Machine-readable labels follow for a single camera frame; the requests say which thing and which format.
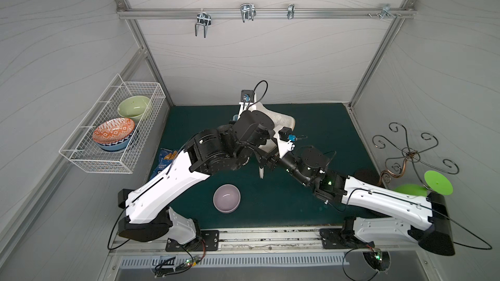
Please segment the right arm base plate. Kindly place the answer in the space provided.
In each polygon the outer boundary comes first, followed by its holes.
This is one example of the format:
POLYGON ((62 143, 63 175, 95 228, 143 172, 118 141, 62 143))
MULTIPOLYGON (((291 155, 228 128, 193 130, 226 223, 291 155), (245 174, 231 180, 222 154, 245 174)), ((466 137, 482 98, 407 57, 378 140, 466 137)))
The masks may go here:
POLYGON ((323 228, 319 230, 322 248, 333 249, 358 249, 375 248, 373 242, 364 242, 355 237, 352 230, 339 228, 323 228))

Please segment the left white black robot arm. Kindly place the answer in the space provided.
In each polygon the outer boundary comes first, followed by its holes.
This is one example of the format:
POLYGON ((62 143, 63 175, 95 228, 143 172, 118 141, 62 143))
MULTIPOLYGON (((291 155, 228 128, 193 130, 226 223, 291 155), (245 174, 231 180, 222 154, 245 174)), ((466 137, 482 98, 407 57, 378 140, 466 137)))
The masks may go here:
POLYGON ((197 239, 199 227, 175 212, 172 201, 219 171, 240 169, 272 138, 274 127, 265 113, 244 111, 234 124, 194 135, 149 182, 119 193, 125 215, 117 222, 118 236, 139 242, 165 237, 180 245, 197 239))

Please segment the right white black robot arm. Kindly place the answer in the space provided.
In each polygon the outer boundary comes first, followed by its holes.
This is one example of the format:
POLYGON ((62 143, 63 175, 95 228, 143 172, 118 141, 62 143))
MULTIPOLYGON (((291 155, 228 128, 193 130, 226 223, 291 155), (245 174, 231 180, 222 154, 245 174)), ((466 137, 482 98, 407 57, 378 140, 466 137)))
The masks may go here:
POLYGON ((455 254, 443 195, 434 192, 426 196, 407 195, 340 175, 329 169, 329 157, 314 147, 306 148, 300 156, 291 151, 280 154, 277 148, 270 153, 259 150, 259 156, 260 167, 285 169, 326 204, 357 206, 382 215, 373 221, 347 218, 339 243, 354 247, 378 241, 408 241, 433 254, 455 254))

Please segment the cream mesh laundry bag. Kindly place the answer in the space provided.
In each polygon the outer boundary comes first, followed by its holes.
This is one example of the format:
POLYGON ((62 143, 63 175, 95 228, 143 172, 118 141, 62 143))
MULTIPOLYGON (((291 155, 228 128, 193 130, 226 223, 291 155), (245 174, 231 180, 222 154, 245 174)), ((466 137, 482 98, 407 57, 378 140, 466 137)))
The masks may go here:
MULTIPOLYGON (((285 115, 285 114, 281 114, 278 112, 271 111, 271 110, 265 108, 262 103, 255 103, 254 105, 252 105, 249 108, 249 111, 261 112, 273 122, 274 127, 271 130, 274 131, 274 133, 272 133, 272 140, 275 144, 276 144, 276 140, 273 139, 273 136, 275 135, 275 133, 279 129, 281 129, 282 127, 289 127, 293 131, 293 129, 296 125, 296 121, 293 117, 285 115)), ((255 156, 257 158, 257 161, 258 161, 258 164, 259 164, 259 177, 260 177, 260 179, 264 178, 264 171, 265 171, 264 156, 267 153, 275 154, 277 152, 278 152, 277 144, 276 144, 276 147, 271 152, 264 152, 262 150, 259 150, 258 148, 254 151, 255 156)))

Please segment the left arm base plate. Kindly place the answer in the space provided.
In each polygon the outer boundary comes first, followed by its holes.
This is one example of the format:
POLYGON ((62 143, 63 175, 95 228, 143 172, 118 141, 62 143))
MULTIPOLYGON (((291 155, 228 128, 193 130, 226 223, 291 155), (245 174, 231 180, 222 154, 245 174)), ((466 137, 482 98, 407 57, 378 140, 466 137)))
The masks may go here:
POLYGON ((180 245, 173 239, 168 239, 165 246, 166 252, 215 252, 219 249, 220 231, 202 230, 201 233, 191 242, 180 245))

